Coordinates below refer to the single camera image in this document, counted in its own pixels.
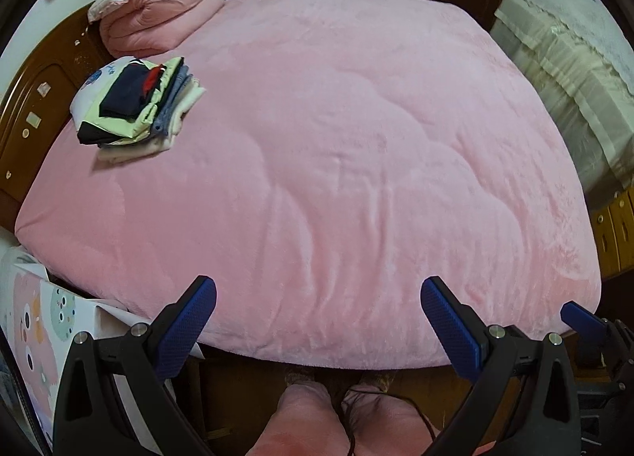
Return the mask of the navy red varsity jacket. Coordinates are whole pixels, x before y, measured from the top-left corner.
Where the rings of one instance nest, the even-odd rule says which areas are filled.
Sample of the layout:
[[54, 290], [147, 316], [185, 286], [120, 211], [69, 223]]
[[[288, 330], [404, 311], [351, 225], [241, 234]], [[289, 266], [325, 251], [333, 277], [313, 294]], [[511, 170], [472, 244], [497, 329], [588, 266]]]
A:
[[121, 71], [99, 104], [100, 117], [136, 120], [151, 101], [163, 72], [162, 65], [148, 68], [142, 61], [133, 60]]

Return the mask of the stack of folded clothes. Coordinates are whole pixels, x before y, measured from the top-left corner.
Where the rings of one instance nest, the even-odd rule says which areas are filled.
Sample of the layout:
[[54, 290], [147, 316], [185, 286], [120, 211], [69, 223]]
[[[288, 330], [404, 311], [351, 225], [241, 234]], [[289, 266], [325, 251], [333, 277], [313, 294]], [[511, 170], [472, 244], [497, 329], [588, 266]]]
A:
[[77, 140], [97, 147], [97, 159], [109, 164], [164, 152], [204, 93], [181, 56], [163, 63], [123, 56], [75, 94], [70, 112]]

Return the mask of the white cartoon storage box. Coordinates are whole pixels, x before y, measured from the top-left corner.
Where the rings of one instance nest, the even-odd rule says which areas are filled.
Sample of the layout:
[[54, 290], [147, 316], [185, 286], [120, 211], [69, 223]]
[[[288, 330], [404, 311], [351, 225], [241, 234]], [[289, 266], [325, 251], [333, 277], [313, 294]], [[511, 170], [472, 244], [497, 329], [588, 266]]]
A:
[[21, 247], [1, 256], [1, 328], [48, 442], [74, 336], [87, 331], [95, 339], [118, 337], [145, 321], [114, 300], [83, 298], [53, 283], [46, 268]]

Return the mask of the pink plush bed blanket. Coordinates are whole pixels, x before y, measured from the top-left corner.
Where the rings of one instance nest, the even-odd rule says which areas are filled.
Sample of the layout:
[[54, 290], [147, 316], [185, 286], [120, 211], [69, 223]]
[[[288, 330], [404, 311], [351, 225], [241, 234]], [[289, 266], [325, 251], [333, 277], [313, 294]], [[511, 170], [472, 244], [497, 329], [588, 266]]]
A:
[[204, 93], [170, 150], [104, 164], [66, 128], [47, 154], [15, 234], [56, 276], [152, 318], [205, 274], [203, 343], [349, 369], [445, 362], [431, 276], [533, 338], [598, 306], [569, 151], [462, 9], [232, 0], [177, 54]]

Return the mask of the dark wooden headboard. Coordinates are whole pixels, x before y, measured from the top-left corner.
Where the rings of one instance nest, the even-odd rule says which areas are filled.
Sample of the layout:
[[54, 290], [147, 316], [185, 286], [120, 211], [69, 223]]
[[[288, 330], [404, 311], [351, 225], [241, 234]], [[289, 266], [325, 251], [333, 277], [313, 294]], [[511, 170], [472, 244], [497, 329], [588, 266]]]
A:
[[70, 120], [75, 93], [112, 60], [83, 7], [61, 21], [21, 64], [1, 103], [1, 226], [13, 232], [47, 152]]

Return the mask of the folded pink quilt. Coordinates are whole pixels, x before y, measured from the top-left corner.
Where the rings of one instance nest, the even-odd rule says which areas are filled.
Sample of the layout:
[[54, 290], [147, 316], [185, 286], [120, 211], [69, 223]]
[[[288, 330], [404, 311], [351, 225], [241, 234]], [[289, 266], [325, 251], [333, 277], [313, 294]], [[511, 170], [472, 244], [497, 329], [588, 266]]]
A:
[[225, 0], [130, 0], [99, 21], [112, 56], [148, 57], [175, 49], [213, 18]]

